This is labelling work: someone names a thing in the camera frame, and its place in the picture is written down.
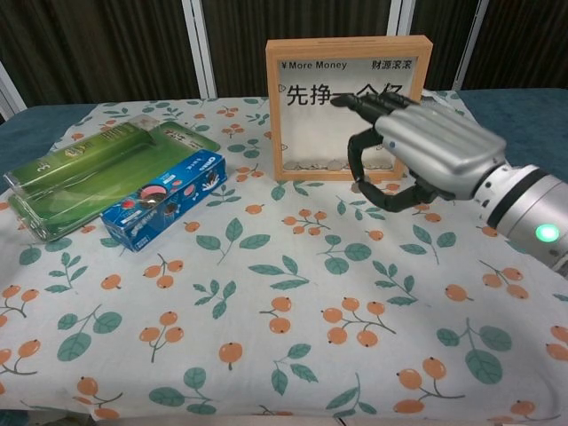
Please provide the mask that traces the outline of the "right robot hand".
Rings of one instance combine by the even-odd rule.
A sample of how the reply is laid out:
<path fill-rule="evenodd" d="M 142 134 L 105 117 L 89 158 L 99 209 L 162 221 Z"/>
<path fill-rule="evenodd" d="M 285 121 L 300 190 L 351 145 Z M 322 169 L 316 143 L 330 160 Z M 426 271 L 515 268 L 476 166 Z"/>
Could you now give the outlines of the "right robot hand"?
<path fill-rule="evenodd" d="M 423 106 L 394 92 L 331 99 L 371 124 L 350 137 L 347 154 L 354 185 L 371 203 L 400 212 L 440 197 L 468 201 L 494 170 L 506 163 L 506 142 L 477 123 L 441 106 Z M 401 160 L 414 185 L 388 195 L 366 177 L 362 154 L 383 146 Z"/>

